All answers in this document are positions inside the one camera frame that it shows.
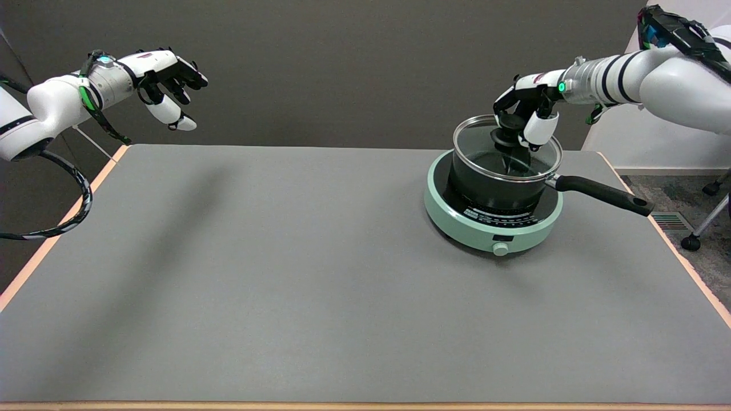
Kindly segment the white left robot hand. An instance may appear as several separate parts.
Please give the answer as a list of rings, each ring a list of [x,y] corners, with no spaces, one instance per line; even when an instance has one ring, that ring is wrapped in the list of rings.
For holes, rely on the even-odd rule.
[[[208,86],[208,78],[194,62],[188,62],[171,49],[139,50],[117,60],[131,78],[133,90],[149,113],[168,130],[190,132],[198,125],[181,109],[191,102],[186,89]]]

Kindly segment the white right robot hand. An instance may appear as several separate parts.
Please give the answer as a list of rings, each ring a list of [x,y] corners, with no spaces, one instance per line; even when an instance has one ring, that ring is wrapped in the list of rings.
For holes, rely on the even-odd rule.
[[[564,99],[562,75],[563,70],[554,70],[514,77],[493,104],[497,129],[491,138],[497,146],[537,151],[549,142],[559,121],[554,105]]]

